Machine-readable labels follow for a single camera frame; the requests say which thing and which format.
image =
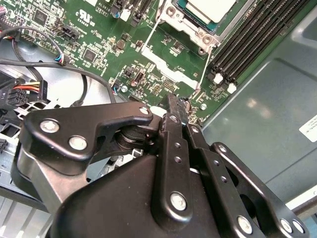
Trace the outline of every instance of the gray metal panel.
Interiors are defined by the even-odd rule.
[[[317,184],[317,143],[299,128],[317,114],[317,7],[205,126],[287,202]]]

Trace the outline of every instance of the white label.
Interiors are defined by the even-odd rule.
[[[299,131],[306,136],[311,142],[317,141],[317,115],[305,123]]]
[[[92,6],[96,6],[98,0],[86,0],[86,2],[90,3]]]

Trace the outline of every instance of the silver screw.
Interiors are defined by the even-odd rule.
[[[283,228],[288,232],[288,233],[292,233],[293,229],[291,228],[291,226],[289,225],[289,223],[285,220],[285,219],[281,219],[281,224],[283,226]]]
[[[126,93],[127,91],[128,91],[128,87],[125,86],[125,85],[123,85],[123,86],[121,87],[121,92],[122,92],[122,93]]]
[[[209,44],[209,43],[211,42],[211,36],[209,36],[209,35],[204,36],[203,42],[204,42],[206,45]]]
[[[41,122],[40,128],[47,133],[55,133],[59,130],[59,125],[53,120],[45,120]]]
[[[167,15],[173,16],[175,14],[176,10],[172,6],[168,7],[166,10]]]
[[[172,193],[170,196],[170,201],[172,205],[178,210],[178,211],[184,211],[186,209],[186,200],[185,198],[180,195],[177,192]]]
[[[69,145],[75,150],[84,150],[87,148],[87,141],[80,136],[73,136],[69,139]]]
[[[305,233],[304,228],[302,227],[302,225],[298,221],[293,220],[293,224],[296,227],[296,229],[299,230],[300,233],[302,233],[302,234]]]
[[[206,109],[207,109],[207,105],[206,105],[205,103],[201,104],[201,105],[200,105],[200,109],[201,109],[202,111],[206,110]]]
[[[243,216],[238,216],[238,223],[241,229],[247,233],[247,234],[252,234],[252,226],[250,222]]]
[[[223,145],[219,145],[219,149],[223,152],[226,153],[227,149]]]
[[[193,130],[193,132],[195,132],[195,133],[198,133],[198,132],[199,132],[198,129],[197,129],[197,127],[195,127],[195,126],[192,126],[192,130]]]
[[[148,114],[149,114],[148,109],[145,108],[145,107],[140,108],[140,112],[142,112],[142,113],[145,114],[145,115],[148,115]]]

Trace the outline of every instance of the capacitor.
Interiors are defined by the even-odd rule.
[[[8,12],[8,9],[6,9],[5,6],[1,5],[0,6],[0,16],[6,15],[7,12]]]

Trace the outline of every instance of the chip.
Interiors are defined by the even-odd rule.
[[[84,54],[84,59],[92,62],[92,61],[94,61],[95,57],[96,57],[96,53],[92,52],[89,49],[86,50],[86,52]]]
[[[143,46],[143,42],[142,41],[137,41],[137,43],[135,45],[137,47],[142,47]]]
[[[36,9],[35,14],[34,14],[34,18],[33,18],[33,20],[35,22],[37,22],[40,25],[44,26],[47,19],[48,19],[48,16],[44,12]]]
[[[118,40],[116,47],[119,50],[123,50],[125,47],[125,42],[123,40]]]

